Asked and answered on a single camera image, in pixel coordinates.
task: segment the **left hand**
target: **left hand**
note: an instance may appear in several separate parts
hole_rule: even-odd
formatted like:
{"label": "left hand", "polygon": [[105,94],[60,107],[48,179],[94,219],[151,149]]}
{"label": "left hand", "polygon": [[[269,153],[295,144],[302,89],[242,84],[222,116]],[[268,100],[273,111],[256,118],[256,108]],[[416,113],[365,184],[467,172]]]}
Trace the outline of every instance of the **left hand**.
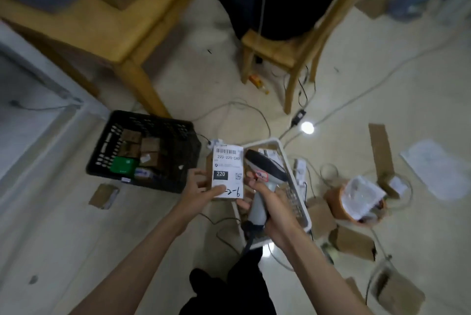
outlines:
{"label": "left hand", "polygon": [[180,233],[186,229],[188,223],[190,223],[198,213],[203,211],[203,208],[209,201],[226,191],[226,186],[224,185],[219,185],[206,191],[208,180],[204,177],[201,181],[197,181],[197,175],[206,176],[207,173],[197,168],[188,170],[185,189],[181,193],[180,201],[171,211],[171,213],[183,223],[183,228]]}

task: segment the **handheld scanner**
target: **handheld scanner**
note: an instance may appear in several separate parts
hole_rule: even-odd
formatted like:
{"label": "handheld scanner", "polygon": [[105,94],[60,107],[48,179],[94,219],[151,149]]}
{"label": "handheld scanner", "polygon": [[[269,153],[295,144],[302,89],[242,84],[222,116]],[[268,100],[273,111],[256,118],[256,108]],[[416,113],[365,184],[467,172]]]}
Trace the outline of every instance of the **handheld scanner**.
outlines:
{"label": "handheld scanner", "polygon": [[[272,192],[278,185],[288,181],[288,175],[283,167],[260,152],[247,150],[245,162],[255,172],[258,181],[264,182]],[[267,208],[263,196],[259,192],[256,192],[253,197],[247,221],[251,223],[250,228],[253,230],[263,229],[267,222]]]}

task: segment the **chair seat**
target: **chair seat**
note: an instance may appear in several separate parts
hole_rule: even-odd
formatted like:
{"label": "chair seat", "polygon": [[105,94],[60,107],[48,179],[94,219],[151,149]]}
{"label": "chair seat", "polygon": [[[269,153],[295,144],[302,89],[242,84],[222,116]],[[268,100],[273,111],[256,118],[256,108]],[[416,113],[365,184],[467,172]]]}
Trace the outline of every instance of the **chair seat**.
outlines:
{"label": "chair seat", "polygon": [[245,47],[251,50],[255,47],[257,56],[287,69],[294,67],[305,41],[305,35],[287,41],[272,41],[261,36],[258,37],[254,30],[250,30],[242,38],[242,44]]}

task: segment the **white floor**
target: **white floor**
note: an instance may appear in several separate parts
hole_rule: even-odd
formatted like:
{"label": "white floor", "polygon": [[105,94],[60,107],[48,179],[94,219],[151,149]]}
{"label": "white floor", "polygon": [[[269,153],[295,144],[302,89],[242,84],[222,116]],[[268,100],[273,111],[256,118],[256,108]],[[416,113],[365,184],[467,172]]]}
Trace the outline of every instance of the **white floor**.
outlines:
{"label": "white floor", "polygon": [[[322,55],[317,95],[307,108],[306,120],[319,121],[380,82],[399,63],[449,42],[405,64],[379,89],[334,114],[312,136],[301,136],[286,148],[287,154],[302,154],[317,168],[333,163],[342,176],[360,175],[374,169],[368,123],[386,124],[396,171],[411,180],[415,194],[410,208],[375,229],[397,269],[425,292],[421,314],[431,315],[471,312],[467,296],[471,198],[451,203],[437,200],[398,153],[416,141],[433,138],[447,151],[471,161],[471,34],[462,32],[451,40],[454,34],[455,30],[437,26],[427,17],[403,25],[387,17],[372,21],[356,9],[351,11]],[[195,0],[145,68],[174,118],[194,120],[238,97],[262,110],[272,135],[279,136],[291,120],[283,113],[282,79],[264,65],[261,72],[271,91],[266,96],[253,85],[240,83],[239,60],[239,46],[222,7],[215,0]],[[275,68],[274,73],[281,74]],[[109,74],[96,82],[110,109],[130,110],[134,105],[131,94]],[[308,85],[307,94],[313,91],[313,85]],[[0,229],[4,249],[5,242],[13,242],[12,234],[21,235],[14,257],[6,262],[8,268],[0,268],[0,313],[67,314],[177,201],[175,194],[122,185],[110,210],[87,205],[105,181],[85,174],[102,127],[84,140],[37,202],[19,215],[22,221],[15,228]],[[236,107],[224,107],[196,121],[195,129],[237,144],[268,136],[257,112]],[[290,132],[285,140],[294,134]],[[207,152],[203,148],[201,165]],[[321,187],[317,177],[313,187],[315,192]],[[211,204],[206,214],[214,220],[226,217],[231,214],[230,204]],[[220,235],[240,249],[234,223],[213,227],[197,217],[172,245],[138,314],[177,314],[193,295],[188,275],[196,266],[225,276],[236,255],[216,239],[216,231],[222,228]],[[279,250],[275,254],[285,260]],[[3,254],[0,259],[9,256]],[[375,264],[340,254],[335,265],[342,276],[355,278],[364,295]],[[272,258],[263,258],[261,269],[278,314],[314,313],[294,273]],[[38,281],[28,284],[34,275]],[[371,296],[369,305],[376,314],[386,313]]]}

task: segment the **orange container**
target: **orange container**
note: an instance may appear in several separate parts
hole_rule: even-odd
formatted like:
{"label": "orange container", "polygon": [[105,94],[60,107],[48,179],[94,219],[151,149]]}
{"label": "orange container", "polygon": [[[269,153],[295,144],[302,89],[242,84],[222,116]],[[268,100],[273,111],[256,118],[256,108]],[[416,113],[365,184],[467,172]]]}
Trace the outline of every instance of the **orange container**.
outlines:
{"label": "orange container", "polygon": [[[383,220],[384,216],[378,217],[378,220],[376,222],[368,222],[368,223],[358,222],[356,219],[353,219],[347,213],[347,211],[345,211],[342,205],[341,196],[344,189],[345,189],[345,186],[335,187],[333,189],[328,190],[324,194],[324,199],[329,205],[330,211],[332,212],[332,216],[335,219],[350,221],[351,223],[358,225],[360,227],[368,227],[368,228],[372,228],[373,226],[377,225]],[[382,199],[380,203],[382,205],[382,209],[386,209],[386,201]]]}

